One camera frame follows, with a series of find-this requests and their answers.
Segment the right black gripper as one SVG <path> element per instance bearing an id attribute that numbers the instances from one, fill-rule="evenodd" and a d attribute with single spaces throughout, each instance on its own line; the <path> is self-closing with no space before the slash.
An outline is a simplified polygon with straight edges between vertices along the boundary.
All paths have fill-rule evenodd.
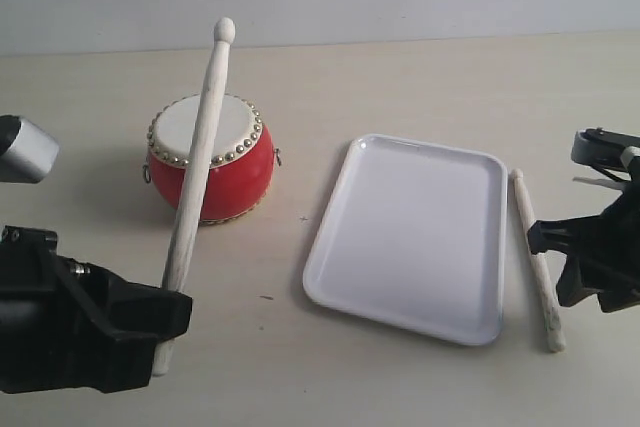
<path id="1" fill-rule="evenodd" d="M 627 188 L 597 215 L 536 220 L 528 230 L 528 247 L 532 254 L 568 255 L 556 284 L 561 306 L 595 296 L 604 313 L 637 307 L 639 188 Z"/>

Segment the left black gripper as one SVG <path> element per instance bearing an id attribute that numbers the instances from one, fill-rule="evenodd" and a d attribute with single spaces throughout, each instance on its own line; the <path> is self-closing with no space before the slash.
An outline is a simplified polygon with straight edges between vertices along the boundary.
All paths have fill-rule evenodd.
<path id="1" fill-rule="evenodd" d="M 1 233 L 1 391 L 149 384 L 156 348 L 186 333 L 191 297 L 62 256 L 54 231 Z"/>

